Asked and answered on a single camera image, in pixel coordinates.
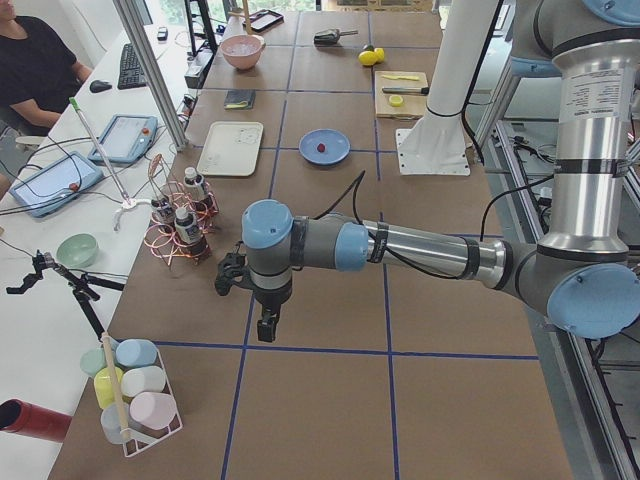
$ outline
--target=yellow cup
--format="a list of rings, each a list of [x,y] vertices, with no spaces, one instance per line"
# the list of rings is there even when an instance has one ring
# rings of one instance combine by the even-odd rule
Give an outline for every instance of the yellow cup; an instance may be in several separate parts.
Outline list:
[[[116,367],[116,376],[118,383],[122,382],[122,369]],[[96,398],[101,409],[107,408],[115,401],[113,389],[111,388],[111,379],[109,378],[109,369],[103,368],[93,378],[93,388],[96,391]]]

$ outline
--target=red cylinder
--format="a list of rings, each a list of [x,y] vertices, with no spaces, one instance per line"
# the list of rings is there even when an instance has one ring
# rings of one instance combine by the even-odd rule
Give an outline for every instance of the red cylinder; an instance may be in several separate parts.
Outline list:
[[[0,431],[62,443],[71,417],[22,400],[0,405]]]

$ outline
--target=blue plate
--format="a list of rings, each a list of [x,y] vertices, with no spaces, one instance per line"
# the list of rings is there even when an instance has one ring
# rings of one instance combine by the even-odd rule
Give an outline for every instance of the blue plate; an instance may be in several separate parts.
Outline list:
[[[318,146],[324,145],[324,152]],[[313,130],[300,139],[300,153],[316,165],[335,165],[349,154],[351,144],[344,133],[330,128]]]

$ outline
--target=black shirt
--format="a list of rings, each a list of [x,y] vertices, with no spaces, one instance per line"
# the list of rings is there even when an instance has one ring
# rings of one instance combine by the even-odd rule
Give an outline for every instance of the black shirt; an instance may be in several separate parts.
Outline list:
[[[62,113],[80,88],[71,71],[76,56],[39,18],[16,17],[16,22],[28,36],[14,40],[0,35],[0,105],[33,98],[40,109]]]

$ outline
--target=black keyboard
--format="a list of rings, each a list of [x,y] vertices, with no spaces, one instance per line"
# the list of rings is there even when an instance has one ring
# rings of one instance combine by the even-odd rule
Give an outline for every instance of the black keyboard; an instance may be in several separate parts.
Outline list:
[[[120,56],[118,88],[125,90],[127,88],[144,87],[146,84],[142,65],[140,65],[133,45],[126,43],[122,47],[122,55]]]

